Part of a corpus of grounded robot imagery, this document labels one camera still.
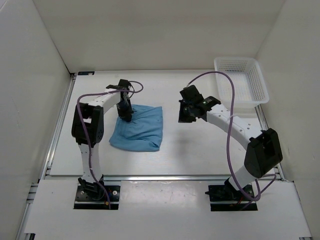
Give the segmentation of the light blue shorts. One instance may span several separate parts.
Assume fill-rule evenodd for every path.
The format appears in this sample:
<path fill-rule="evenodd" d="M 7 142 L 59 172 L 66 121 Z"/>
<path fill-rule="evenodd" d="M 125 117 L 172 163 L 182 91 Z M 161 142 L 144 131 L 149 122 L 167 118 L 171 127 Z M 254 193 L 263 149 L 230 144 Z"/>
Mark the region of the light blue shorts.
<path fill-rule="evenodd" d="M 131 152 L 159 151 L 163 140 L 163 108 L 134 104 L 132 109 L 130 122 L 116 120 L 110 145 Z"/>

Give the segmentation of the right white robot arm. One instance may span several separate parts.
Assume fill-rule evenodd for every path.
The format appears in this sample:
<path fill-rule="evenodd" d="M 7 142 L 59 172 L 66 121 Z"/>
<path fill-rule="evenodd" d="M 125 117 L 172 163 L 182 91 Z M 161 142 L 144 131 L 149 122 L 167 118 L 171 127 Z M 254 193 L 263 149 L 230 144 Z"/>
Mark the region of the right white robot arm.
<path fill-rule="evenodd" d="M 262 178 L 283 160 L 279 136 L 274 129 L 262 130 L 232 116 L 218 99 L 204 98 L 194 85 L 185 87 L 180 95 L 180 123 L 202 119 L 226 132 L 228 140 L 235 139 L 246 150 L 243 165 L 224 183 L 224 193 L 230 200 L 238 199 L 245 186 Z"/>

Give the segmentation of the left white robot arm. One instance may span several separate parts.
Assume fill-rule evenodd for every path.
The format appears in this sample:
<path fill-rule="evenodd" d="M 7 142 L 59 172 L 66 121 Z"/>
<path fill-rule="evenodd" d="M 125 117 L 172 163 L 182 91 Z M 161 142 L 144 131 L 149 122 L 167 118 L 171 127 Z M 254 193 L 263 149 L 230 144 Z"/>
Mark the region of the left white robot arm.
<path fill-rule="evenodd" d="M 128 93 L 133 86 L 129 80 L 120 79 L 117 85 L 108 85 L 103 93 L 87 94 L 94 100 L 82 103 L 77 100 L 71 127 L 81 152 L 82 177 L 78 179 L 83 191 L 93 200 L 100 200 L 105 194 L 103 174 L 99 160 L 99 143 L 104 136 L 104 115 L 112 107 L 117 107 L 118 117 L 125 121 L 132 120 L 133 109 Z"/>

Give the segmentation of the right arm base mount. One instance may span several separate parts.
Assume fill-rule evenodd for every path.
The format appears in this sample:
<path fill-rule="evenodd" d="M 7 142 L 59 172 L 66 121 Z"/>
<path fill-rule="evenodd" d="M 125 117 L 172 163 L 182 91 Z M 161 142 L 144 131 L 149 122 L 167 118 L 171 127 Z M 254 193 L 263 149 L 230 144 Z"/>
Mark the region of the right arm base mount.
<path fill-rule="evenodd" d="M 209 185 L 205 192 L 209 196 L 211 212 L 257 211 L 255 201 L 251 201 L 240 191 L 232 193 L 225 185 Z"/>

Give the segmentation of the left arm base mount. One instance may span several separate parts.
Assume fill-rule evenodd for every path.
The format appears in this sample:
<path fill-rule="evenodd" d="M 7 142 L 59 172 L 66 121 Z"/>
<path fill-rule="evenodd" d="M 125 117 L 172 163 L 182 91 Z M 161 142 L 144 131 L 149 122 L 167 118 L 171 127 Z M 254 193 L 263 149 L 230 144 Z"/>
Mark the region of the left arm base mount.
<path fill-rule="evenodd" d="M 74 198 L 75 210 L 118 210 L 120 202 L 120 185 L 105 185 L 102 179 L 99 182 L 104 190 L 96 182 L 90 183 L 78 178 L 78 186 Z"/>

